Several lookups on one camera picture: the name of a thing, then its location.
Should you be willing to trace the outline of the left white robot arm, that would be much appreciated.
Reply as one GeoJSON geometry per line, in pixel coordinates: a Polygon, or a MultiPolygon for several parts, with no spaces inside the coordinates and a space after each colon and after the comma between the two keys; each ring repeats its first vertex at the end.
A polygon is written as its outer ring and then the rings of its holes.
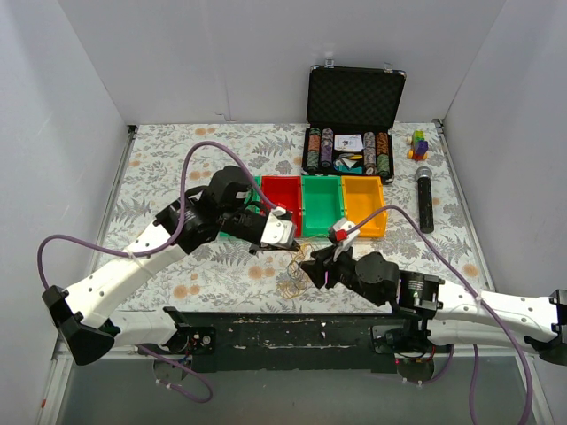
{"type": "Polygon", "coordinates": [[[185,190],[160,211],[117,258],[65,289],[46,289],[43,302],[75,363],[91,364],[119,346],[154,344],[171,354],[188,347],[189,326],[173,307],[149,312],[119,307],[220,233],[250,243],[252,252],[297,251],[292,211],[251,199],[256,186],[241,168],[225,166],[206,186],[185,190]]]}

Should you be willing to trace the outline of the green plastic bin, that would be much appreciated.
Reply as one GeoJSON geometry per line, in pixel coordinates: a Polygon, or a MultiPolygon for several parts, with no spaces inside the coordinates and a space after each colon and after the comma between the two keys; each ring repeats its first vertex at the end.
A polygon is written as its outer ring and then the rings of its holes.
{"type": "Polygon", "coordinates": [[[301,184],[301,234],[304,237],[325,236],[328,229],[344,216],[341,180],[333,175],[304,175],[301,184]]]}
{"type": "MultiPolygon", "coordinates": [[[[256,184],[261,188],[262,177],[260,175],[255,175],[253,178],[254,178],[256,184]]],[[[250,186],[249,193],[248,193],[248,195],[245,199],[245,205],[247,205],[247,207],[246,207],[247,211],[259,213],[260,215],[263,214],[263,210],[258,206],[258,205],[263,205],[263,201],[262,201],[260,195],[258,194],[258,192],[252,187],[252,185],[250,186]]],[[[233,236],[230,236],[226,233],[221,232],[218,237],[219,238],[232,238],[233,236]]]]}

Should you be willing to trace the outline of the yellow plastic bin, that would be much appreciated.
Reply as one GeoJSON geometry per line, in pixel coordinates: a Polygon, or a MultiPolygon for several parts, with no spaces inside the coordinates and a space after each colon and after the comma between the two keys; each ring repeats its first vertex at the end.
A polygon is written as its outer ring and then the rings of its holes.
{"type": "MultiPolygon", "coordinates": [[[[345,216],[358,224],[375,210],[385,206],[382,180],[378,176],[341,177],[345,216]]],[[[383,211],[361,227],[360,237],[382,238],[385,235],[387,211],[383,211]]]]}

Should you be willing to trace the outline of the left green plastic bin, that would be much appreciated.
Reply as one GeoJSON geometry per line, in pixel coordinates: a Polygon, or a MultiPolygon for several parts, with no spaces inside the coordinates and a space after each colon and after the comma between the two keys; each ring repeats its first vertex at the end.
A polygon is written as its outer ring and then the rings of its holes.
{"type": "MultiPolygon", "coordinates": [[[[256,184],[261,188],[262,177],[260,175],[255,175],[253,178],[254,178],[256,184]]],[[[263,210],[258,206],[258,205],[263,205],[263,201],[262,201],[260,195],[258,194],[258,192],[252,187],[252,185],[250,186],[249,193],[248,193],[248,195],[245,199],[245,205],[247,205],[247,207],[246,207],[247,211],[259,213],[260,215],[263,214],[263,210]]],[[[218,237],[219,238],[232,238],[233,236],[230,236],[226,233],[221,232],[218,237]]]]}

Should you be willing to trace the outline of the colourful toy block car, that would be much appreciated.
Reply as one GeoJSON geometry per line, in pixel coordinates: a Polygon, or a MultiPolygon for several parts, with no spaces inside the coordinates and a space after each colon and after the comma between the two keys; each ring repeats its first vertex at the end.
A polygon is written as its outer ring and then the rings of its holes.
{"type": "Polygon", "coordinates": [[[408,138],[408,153],[407,158],[414,161],[423,161],[427,159],[429,144],[425,140],[424,132],[416,130],[408,138]]]}

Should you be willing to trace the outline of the right green plastic bin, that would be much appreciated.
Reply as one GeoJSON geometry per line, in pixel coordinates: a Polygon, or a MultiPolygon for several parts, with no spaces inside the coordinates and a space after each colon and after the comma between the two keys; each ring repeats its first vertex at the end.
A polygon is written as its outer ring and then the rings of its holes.
{"type": "Polygon", "coordinates": [[[341,180],[333,175],[304,175],[301,184],[301,234],[304,237],[325,236],[328,229],[344,216],[341,180]]]}

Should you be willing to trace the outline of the red plastic bin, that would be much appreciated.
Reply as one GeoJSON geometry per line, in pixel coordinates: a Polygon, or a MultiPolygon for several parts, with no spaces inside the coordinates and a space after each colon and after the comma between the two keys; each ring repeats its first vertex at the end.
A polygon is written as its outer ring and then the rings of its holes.
{"type": "Polygon", "coordinates": [[[270,201],[291,212],[292,222],[296,225],[295,236],[300,236],[303,218],[301,177],[264,175],[261,189],[270,201]]]}

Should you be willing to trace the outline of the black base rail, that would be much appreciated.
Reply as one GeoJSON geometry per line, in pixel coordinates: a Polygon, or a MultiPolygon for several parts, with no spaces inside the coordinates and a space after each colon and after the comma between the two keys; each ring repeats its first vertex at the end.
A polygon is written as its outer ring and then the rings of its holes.
{"type": "Polygon", "coordinates": [[[387,314],[164,311],[175,325],[165,346],[199,373],[368,370],[427,381],[435,354],[447,352],[424,321],[387,314]]]}

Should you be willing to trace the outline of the black microphone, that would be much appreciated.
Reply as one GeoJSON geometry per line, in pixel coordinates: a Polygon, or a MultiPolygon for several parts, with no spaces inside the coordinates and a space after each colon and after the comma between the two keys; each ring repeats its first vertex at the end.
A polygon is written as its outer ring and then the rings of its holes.
{"type": "Polygon", "coordinates": [[[427,166],[420,166],[416,170],[415,180],[418,197],[418,213],[420,230],[430,234],[434,230],[433,204],[431,191],[432,171],[427,166]]]}

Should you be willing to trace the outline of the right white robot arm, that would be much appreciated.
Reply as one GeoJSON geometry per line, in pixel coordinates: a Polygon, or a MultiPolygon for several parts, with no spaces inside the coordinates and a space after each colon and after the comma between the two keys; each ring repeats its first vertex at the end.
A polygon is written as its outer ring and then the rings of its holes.
{"type": "Polygon", "coordinates": [[[374,251],[354,259],[350,251],[329,247],[311,253],[300,269],[317,288],[340,283],[376,306],[409,322],[386,332],[381,341],[420,352],[429,344],[480,344],[517,347],[547,363],[566,363],[566,292],[546,297],[472,293],[431,274],[401,270],[374,251]]]}

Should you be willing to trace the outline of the black poker chip case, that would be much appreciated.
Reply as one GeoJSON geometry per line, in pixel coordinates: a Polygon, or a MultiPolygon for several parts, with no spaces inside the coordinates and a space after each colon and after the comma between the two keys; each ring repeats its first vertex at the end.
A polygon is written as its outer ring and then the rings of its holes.
{"type": "Polygon", "coordinates": [[[407,74],[402,70],[312,66],[302,173],[394,179],[392,130],[407,74]]]}

